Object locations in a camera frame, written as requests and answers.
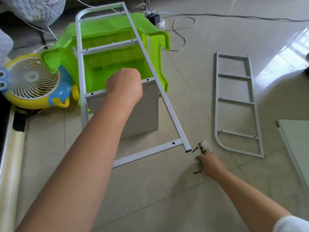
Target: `fist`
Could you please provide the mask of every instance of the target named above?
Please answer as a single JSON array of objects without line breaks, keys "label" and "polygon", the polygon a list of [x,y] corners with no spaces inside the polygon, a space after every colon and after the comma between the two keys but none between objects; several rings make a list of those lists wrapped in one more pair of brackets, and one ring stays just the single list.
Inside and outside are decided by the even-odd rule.
[{"label": "fist", "polygon": [[106,82],[108,95],[121,97],[135,105],[143,96],[141,75],[134,68],[122,68],[115,72]]}]

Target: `white sleeve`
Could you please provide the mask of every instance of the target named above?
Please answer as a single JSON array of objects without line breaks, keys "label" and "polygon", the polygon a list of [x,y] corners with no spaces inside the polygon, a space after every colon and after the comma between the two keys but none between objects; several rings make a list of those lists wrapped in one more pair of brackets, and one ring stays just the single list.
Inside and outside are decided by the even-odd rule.
[{"label": "white sleeve", "polygon": [[309,222],[295,216],[287,216],[276,222],[272,232],[308,232]]}]

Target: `cartoon fan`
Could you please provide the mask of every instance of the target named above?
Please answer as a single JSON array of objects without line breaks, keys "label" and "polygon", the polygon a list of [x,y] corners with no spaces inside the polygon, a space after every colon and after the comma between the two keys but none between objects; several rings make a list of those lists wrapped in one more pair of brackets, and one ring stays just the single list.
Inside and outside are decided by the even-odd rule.
[{"label": "cartoon fan", "polygon": [[60,66],[51,74],[39,53],[18,57],[0,70],[0,91],[12,104],[25,109],[66,108],[71,93],[79,100],[79,89],[68,71]]}]

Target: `floor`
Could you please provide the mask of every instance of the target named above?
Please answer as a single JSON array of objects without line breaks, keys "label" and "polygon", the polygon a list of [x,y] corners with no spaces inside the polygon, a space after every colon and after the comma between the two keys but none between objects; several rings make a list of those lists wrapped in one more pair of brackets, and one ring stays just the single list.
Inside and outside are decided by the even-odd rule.
[{"label": "floor", "polygon": [[[127,1],[134,7],[142,0]],[[308,18],[309,0],[151,0],[156,11],[173,13],[217,13],[292,19]],[[75,14],[63,15],[51,29],[60,35]],[[166,29],[176,17],[165,18]],[[179,52],[162,50],[162,70],[169,81],[168,97],[194,147],[206,139],[214,152],[236,176],[286,207],[294,215],[309,219],[309,197],[289,160],[276,126],[278,119],[309,120],[308,65],[309,22],[286,23],[237,18],[195,16],[194,27],[181,30],[187,45]],[[178,26],[189,26],[182,19]],[[11,58],[42,45],[36,30],[3,29],[14,39]],[[174,32],[171,48],[183,40]],[[44,35],[48,43],[52,36]],[[265,159],[224,150],[214,140],[214,53],[251,57]],[[222,70],[238,68],[226,62]],[[220,81],[225,96],[245,99],[246,84]],[[159,101],[159,130],[124,140],[116,158],[127,156],[177,138],[172,122]],[[247,106],[219,104],[219,126],[254,133],[252,110]],[[71,100],[67,109],[50,108],[29,119],[25,143],[17,223],[44,186],[81,131],[80,109]],[[256,143],[230,135],[220,140],[229,147],[257,151]],[[231,201],[220,187],[200,170],[195,154],[182,147],[158,153],[112,171],[106,197],[93,231],[248,231]]]}]

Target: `green plastic stool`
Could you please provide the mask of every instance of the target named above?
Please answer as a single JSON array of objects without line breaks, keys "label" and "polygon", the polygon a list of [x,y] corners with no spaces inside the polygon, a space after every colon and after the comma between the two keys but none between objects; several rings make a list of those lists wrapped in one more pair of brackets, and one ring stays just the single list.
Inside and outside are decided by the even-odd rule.
[{"label": "green plastic stool", "polygon": [[[170,50],[169,34],[158,30],[141,13],[130,14],[130,17],[137,28],[161,84],[167,92],[168,81],[161,70],[161,46],[168,51]],[[81,33],[83,49],[126,41],[135,37],[126,16],[85,20],[81,22]],[[41,54],[41,60],[52,73],[56,72],[60,65],[63,65],[79,85],[78,61],[74,54],[74,48],[77,48],[76,24],[72,23],[52,49],[45,50]],[[105,89],[106,80],[123,67],[136,68],[141,74],[141,79],[152,77],[138,44],[85,55],[84,66],[87,93]]]}]

